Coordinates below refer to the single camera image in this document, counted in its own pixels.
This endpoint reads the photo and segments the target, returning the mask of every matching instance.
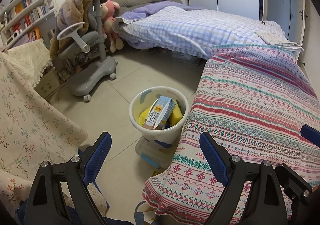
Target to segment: brown fur blanket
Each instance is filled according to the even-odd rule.
[[[82,28],[78,30],[78,34],[82,36],[87,32],[89,28],[88,7],[92,1],[93,0],[66,0],[63,2],[57,15],[56,29],[50,46],[51,59],[57,57],[59,53],[74,42],[71,37],[58,41],[57,36],[62,30],[75,23],[84,22]]]

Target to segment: trash bin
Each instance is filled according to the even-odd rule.
[[[183,115],[182,119],[176,125],[163,130],[149,130],[140,126],[139,117],[141,113],[150,107],[161,95],[178,101]],[[142,91],[132,100],[129,107],[129,117],[134,127],[141,132],[151,147],[163,150],[172,147],[173,142],[180,134],[183,124],[187,120],[188,113],[189,104],[187,98],[180,91],[165,86],[152,87]]]

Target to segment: bookshelf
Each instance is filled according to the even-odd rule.
[[[57,12],[54,7],[54,0],[32,0],[33,2],[30,3],[30,0],[28,0],[28,3],[26,3],[26,0],[12,0],[1,12],[0,20],[2,21],[4,19],[4,12],[6,12],[8,15],[12,10],[15,10],[15,14],[11,20],[4,26],[4,28],[0,32],[0,36],[2,39],[3,44],[6,46],[7,49],[10,49],[16,42],[21,39],[25,34],[28,34],[33,28],[39,27],[40,34],[43,37],[45,43],[49,44],[49,39],[47,37],[47,32],[50,29],[55,29],[55,18],[57,16]],[[33,13],[35,10],[37,10],[38,7],[42,7],[46,5],[47,10],[43,11],[42,14],[40,12],[37,14],[37,16],[33,17],[33,19],[27,23],[25,18],[28,17],[31,13]],[[19,35],[14,38],[9,44],[6,44],[7,40],[9,39],[10,35],[12,34],[12,29],[16,29],[18,27],[17,25],[20,25],[19,27],[20,33]]]

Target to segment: bed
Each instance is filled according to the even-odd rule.
[[[113,1],[120,5],[113,30],[136,49],[162,47],[207,60],[213,45],[265,45],[257,32],[273,34],[281,43],[287,41],[285,33],[274,21],[261,22],[191,7],[182,4],[181,0]]]
[[[266,45],[214,46],[172,163],[147,180],[143,198],[158,215],[205,222],[223,191],[199,148],[205,131],[247,162],[285,163],[310,185],[320,184],[320,149],[301,137],[304,124],[320,130],[320,105],[290,52]],[[245,183],[233,224],[249,189]],[[290,217],[291,202],[284,200]]]

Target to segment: chair armrest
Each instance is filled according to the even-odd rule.
[[[79,45],[81,50],[84,53],[88,53],[90,51],[90,46],[87,45],[79,36],[78,30],[81,26],[84,25],[84,22],[75,23],[71,26],[68,26],[66,29],[61,31],[61,33],[58,34],[57,40],[63,40],[65,38],[71,37],[75,42]]]

